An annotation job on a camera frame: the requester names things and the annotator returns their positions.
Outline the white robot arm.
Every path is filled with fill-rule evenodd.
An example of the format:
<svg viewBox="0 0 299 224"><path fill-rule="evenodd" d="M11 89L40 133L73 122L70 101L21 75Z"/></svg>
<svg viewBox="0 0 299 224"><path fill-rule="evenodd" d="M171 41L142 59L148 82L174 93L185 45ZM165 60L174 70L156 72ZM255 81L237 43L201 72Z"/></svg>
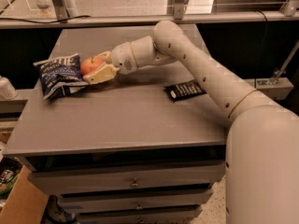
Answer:
<svg viewBox="0 0 299 224"><path fill-rule="evenodd" d="M299 224L299 117L197 48L171 21L81 64L90 84L180 61L232 122L226 142L226 223Z"/></svg>

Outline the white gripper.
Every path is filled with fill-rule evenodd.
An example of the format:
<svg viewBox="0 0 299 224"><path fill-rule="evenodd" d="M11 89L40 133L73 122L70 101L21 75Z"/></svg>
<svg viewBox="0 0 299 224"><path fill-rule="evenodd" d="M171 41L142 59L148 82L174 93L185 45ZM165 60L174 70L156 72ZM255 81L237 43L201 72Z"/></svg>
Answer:
<svg viewBox="0 0 299 224"><path fill-rule="evenodd" d="M83 79L90 85L103 83L113 79L118 71L122 75L128 75L137 70L135 55L129 42L115 47L111 52L105 51L97 54L97 57L104 61L103 67L96 68L94 71L85 75Z"/></svg>

